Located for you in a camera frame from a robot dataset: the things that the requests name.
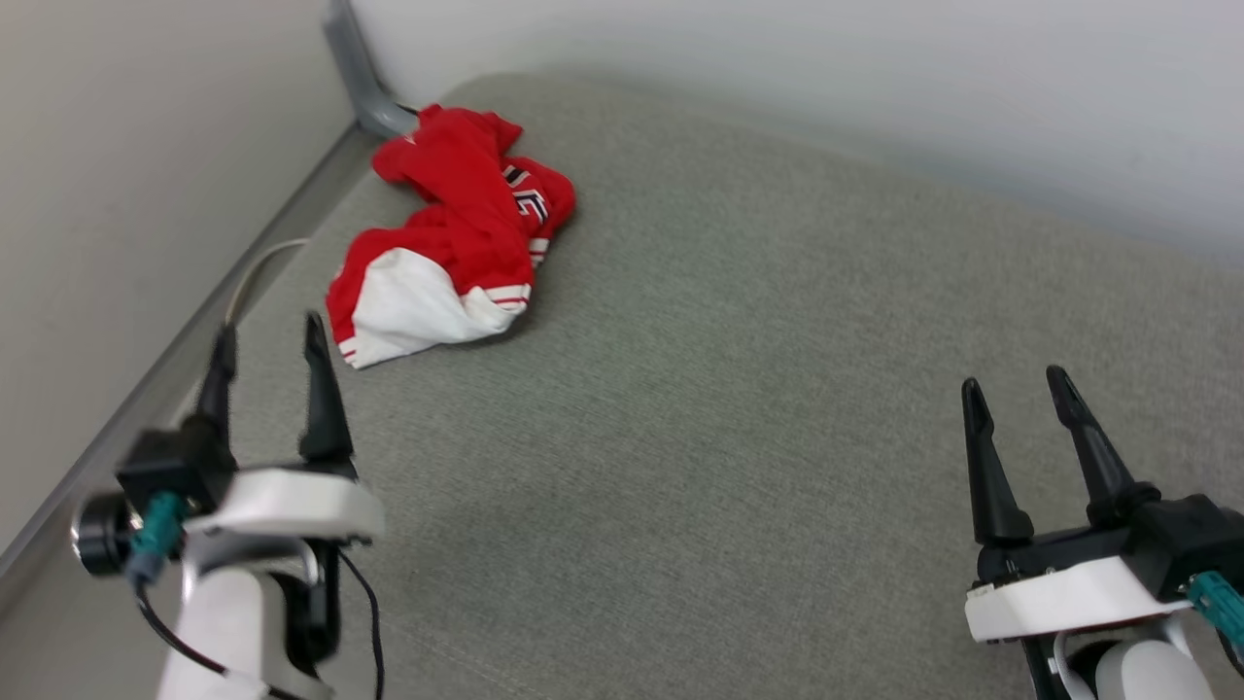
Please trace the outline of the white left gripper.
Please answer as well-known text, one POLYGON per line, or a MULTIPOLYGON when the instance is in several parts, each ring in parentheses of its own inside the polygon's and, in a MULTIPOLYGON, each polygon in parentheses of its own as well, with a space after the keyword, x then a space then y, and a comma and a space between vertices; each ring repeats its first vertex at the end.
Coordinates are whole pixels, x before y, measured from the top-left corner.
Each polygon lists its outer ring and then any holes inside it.
MULTIPOLYGON (((245 470, 231 479, 213 513, 184 523, 183 582, 197 584, 215 569, 299 560, 306 583, 323 579, 315 542, 369 543, 386 532, 384 506, 355 466, 355 441, 330 356, 323 318, 305 315, 309 371, 306 425, 299 458, 309 472, 245 470)), ((218 328, 198 395, 198 417, 229 438, 230 390, 238 371, 235 325, 218 328)))

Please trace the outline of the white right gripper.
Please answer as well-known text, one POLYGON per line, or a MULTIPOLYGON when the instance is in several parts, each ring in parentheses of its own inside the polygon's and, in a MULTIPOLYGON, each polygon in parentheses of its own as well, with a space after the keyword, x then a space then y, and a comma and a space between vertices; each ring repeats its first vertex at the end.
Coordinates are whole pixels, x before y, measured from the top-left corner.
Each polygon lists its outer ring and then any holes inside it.
POLYGON ((1031 518, 1019 509, 991 441, 994 421, 982 384, 965 378, 962 413, 972 521, 983 546, 964 604, 974 642, 1020 642, 1191 608, 1186 598, 1154 598, 1121 558, 1130 531, 1120 527, 1162 492, 1133 477, 1064 367, 1047 366, 1046 382, 1057 421, 1074 441, 1093 528, 1066 528, 1031 541, 1031 518))

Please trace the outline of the red and white basketball jersey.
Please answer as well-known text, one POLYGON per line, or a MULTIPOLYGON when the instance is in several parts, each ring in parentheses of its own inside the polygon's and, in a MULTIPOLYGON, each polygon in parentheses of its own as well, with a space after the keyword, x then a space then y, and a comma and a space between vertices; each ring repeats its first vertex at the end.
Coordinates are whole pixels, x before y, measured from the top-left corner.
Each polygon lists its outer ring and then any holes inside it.
POLYGON ((373 157, 423 205, 350 244, 326 293, 330 332, 357 371, 438 344, 508 332, 576 209, 569 177, 510 148, 522 128, 494 112, 430 104, 373 157))

